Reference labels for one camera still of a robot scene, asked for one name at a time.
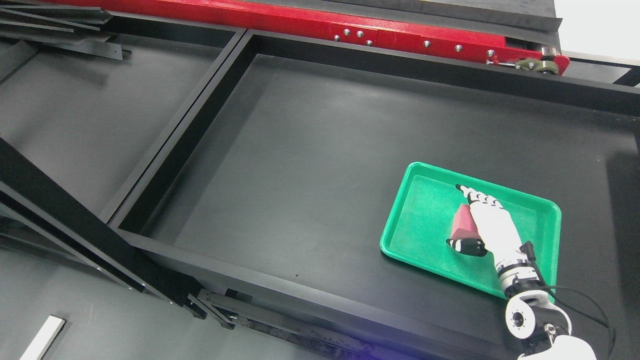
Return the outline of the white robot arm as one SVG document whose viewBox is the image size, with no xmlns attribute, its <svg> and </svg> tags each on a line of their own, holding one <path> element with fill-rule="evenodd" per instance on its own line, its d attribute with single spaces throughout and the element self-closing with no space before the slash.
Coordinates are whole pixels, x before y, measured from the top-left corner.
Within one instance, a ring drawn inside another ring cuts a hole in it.
<svg viewBox="0 0 640 360">
<path fill-rule="evenodd" d="M 529 266 L 502 269 L 498 280 L 507 297 L 509 333 L 522 345 L 519 360 L 595 360 L 594 349 L 573 335 L 569 315 L 550 299 L 550 288 Z"/>
</svg>

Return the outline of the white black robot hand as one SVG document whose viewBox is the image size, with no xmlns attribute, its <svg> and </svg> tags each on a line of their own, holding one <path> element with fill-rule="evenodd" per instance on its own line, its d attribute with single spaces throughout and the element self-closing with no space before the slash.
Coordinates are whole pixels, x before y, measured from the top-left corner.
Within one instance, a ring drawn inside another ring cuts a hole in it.
<svg viewBox="0 0 640 360">
<path fill-rule="evenodd" d="M 446 239 L 446 244 L 461 255 L 492 255 L 494 269 L 505 293 L 523 287 L 542 285 L 542 276 L 521 239 L 511 214 L 494 196 L 462 184 L 455 188 L 466 198 L 480 239 Z"/>
</svg>

